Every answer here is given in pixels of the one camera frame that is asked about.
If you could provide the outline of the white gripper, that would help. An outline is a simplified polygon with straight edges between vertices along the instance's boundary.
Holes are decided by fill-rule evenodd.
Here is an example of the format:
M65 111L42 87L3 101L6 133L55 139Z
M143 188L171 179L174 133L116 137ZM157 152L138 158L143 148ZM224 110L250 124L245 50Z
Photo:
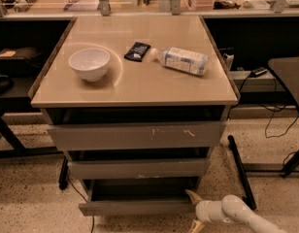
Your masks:
M192 221L188 233L201 233L205 227L204 223L225 223L228 221L228 217L222 209L221 201L202 200L200 195L189 189L185 193L189 196L191 203L196 205L196 216L200 220Z

